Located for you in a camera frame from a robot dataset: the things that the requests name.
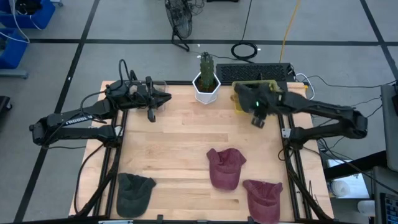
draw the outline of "concrete floor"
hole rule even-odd
[[[12,222],[21,202],[40,147],[32,143],[30,124],[53,113],[62,86],[78,48],[79,39],[93,3],[98,0],[63,0],[45,30],[27,30],[35,39],[20,64],[29,71],[27,80],[0,78],[0,95],[10,96],[14,108],[0,130],[0,223]],[[385,41],[397,42],[398,15],[395,0],[366,1]],[[249,7],[248,0],[239,3],[212,2],[193,18],[193,40],[239,40]],[[295,1],[253,0],[245,39],[282,40],[295,7]],[[88,39],[167,40],[170,24],[163,0],[99,0],[88,33]],[[64,39],[50,44],[46,39]],[[288,40],[377,42],[360,0],[302,0]],[[280,45],[259,45],[253,62],[278,62]],[[230,44],[191,45],[197,52],[209,51],[219,56],[230,55]],[[388,47],[398,59],[398,47]],[[192,80],[199,71],[195,54],[188,54],[171,44],[85,44],[78,61],[63,111],[76,109],[81,99],[99,90],[103,80],[118,78],[118,60],[124,58],[139,78],[151,75],[154,80]],[[216,63],[238,63],[217,59]],[[335,85],[378,85],[394,80],[382,48],[374,46],[287,45],[283,62],[294,65],[296,73],[319,75]],[[319,79],[311,79],[315,100],[353,105],[377,97],[378,88],[334,88]],[[87,105],[93,103],[90,98]],[[371,114],[381,101],[358,106]],[[319,124],[323,120],[315,119]],[[336,139],[328,139],[333,145]],[[64,146],[84,145],[84,141],[60,142]],[[384,150],[382,112],[369,119],[369,134],[362,140],[342,140],[337,152],[359,158]],[[83,151],[56,149],[47,153],[42,171],[24,216],[25,221],[65,218],[68,215],[76,176]],[[336,218],[344,222],[367,223],[356,212],[356,203],[333,200]]]

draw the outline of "blue container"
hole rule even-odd
[[[17,29],[3,28],[0,29],[0,32],[17,40],[25,40],[18,34]],[[0,55],[0,68],[17,68],[24,55],[27,43],[8,39],[3,35],[0,35],[0,38],[7,41],[6,48]]]
[[[16,11],[16,19],[20,28],[34,28],[36,26],[40,29],[44,29],[49,24],[52,15],[55,12],[55,6],[50,0],[34,0],[40,2],[43,6],[42,9],[38,10],[33,15],[19,15]],[[17,28],[12,15],[11,7],[9,5],[9,0],[0,0],[0,11],[6,13],[0,13],[0,23],[5,27]]]

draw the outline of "wooden tabletop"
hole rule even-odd
[[[101,89],[110,83],[103,82]],[[289,91],[305,94],[302,83],[288,83],[288,87]],[[165,220],[246,221],[250,214],[247,193],[241,183],[253,179],[282,182],[280,221],[294,221],[285,162],[277,157],[282,149],[277,116],[268,116],[263,129],[254,127],[251,115],[234,112],[229,98],[233,92],[231,86],[221,86],[217,100],[209,105],[196,101],[195,90],[190,85],[172,85],[167,89],[172,99],[165,104],[164,111],[156,113],[156,123],[148,121],[146,110],[130,110],[127,116],[119,173],[152,177],[157,183],[146,213],[134,219],[155,220],[157,215],[163,215]],[[295,114],[294,122],[303,128],[312,127],[309,114]],[[84,158],[100,144],[97,140],[89,140]],[[315,141],[305,146],[318,151]],[[210,183],[206,153],[211,148],[222,151],[229,147],[239,149],[247,162],[242,166],[238,188],[224,192]],[[333,217],[319,155],[307,150],[301,150],[300,155],[307,188],[311,181],[314,198],[325,213]],[[79,209],[98,186],[103,157],[104,150],[100,150],[83,169],[78,191]],[[118,184],[111,218],[124,218],[116,212],[117,192]],[[104,214],[107,196],[108,189],[103,194],[100,214]],[[297,197],[301,217],[305,217],[301,195]]]

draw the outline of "hexagonal white pot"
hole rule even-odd
[[[214,74],[214,78],[217,80],[217,87],[214,89],[214,91],[212,93],[202,93],[198,90],[195,81],[199,78],[200,76],[200,72],[199,74],[193,79],[192,84],[195,87],[195,98],[197,99],[197,101],[199,101],[200,103],[203,103],[204,105],[207,105],[209,103],[214,102],[217,99],[217,92],[218,89],[221,86],[220,81],[218,80],[216,74]]]

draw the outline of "maroon baseball cap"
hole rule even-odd
[[[243,187],[248,192],[249,212],[254,221],[262,224],[279,222],[282,183],[245,180]]]
[[[211,184],[218,189],[236,189],[242,165],[246,162],[241,152],[232,148],[221,152],[210,149],[207,152],[207,158],[210,161]]]

